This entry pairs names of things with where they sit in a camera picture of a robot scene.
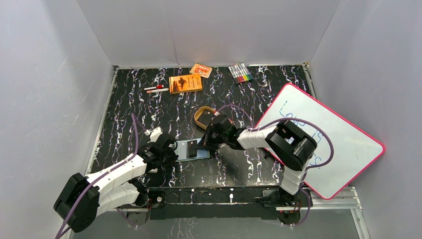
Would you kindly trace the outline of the black credit card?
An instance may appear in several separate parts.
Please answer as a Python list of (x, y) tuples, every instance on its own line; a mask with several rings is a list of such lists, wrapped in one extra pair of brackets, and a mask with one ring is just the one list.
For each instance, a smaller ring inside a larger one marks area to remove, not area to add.
[(197, 157), (197, 140), (190, 140), (187, 142), (187, 157), (194, 158)]

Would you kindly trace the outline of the tan oval tray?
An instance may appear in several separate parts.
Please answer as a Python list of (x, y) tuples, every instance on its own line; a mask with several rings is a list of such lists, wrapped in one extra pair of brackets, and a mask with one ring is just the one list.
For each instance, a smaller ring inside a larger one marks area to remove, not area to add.
[(197, 126), (206, 130), (208, 124), (215, 116), (215, 110), (208, 106), (200, 107), (194, 114), (194, 121)]

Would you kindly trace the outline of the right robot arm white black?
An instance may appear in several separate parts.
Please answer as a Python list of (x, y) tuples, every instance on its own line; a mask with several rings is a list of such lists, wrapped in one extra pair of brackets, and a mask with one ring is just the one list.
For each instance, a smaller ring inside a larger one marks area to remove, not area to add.
[(266, 208), (293, 206), (300, 203), (306, 166), (317, 143), (289, 119), (261, 128), (237, 128), (225, 115), (214, 117), (197, 144), (198, 149), (217, 150), (226, 144), (234, 150), (265, 148), (284, 165), (283, 178), (277, 191), (263, 192), (256, 202)]

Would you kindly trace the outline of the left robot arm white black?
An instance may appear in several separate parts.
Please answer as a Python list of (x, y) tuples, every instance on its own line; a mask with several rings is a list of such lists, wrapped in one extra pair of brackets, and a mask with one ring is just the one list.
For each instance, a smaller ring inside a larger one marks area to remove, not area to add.
[(53, 209), (68, 227), (79, 233), (99, 215), (124, 205), (149, 206), (149, 190), (138, 178), (156, 173), (162, 165), (178, 159), (176, 139), (160, 127), (135, 153), (99, 172), (72, 175)]

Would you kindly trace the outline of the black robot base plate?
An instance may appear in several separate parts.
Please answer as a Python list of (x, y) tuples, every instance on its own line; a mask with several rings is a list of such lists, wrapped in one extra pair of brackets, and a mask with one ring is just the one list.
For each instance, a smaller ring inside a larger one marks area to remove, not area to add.
[(175, 218), (261, 218), (295, 225), (313, 206), (311, 192), (301, 189), (295, 196), (279, 186), (153, 187), (141, 206), (120, 206), (131, 220), (146, 213), (150, 220)]

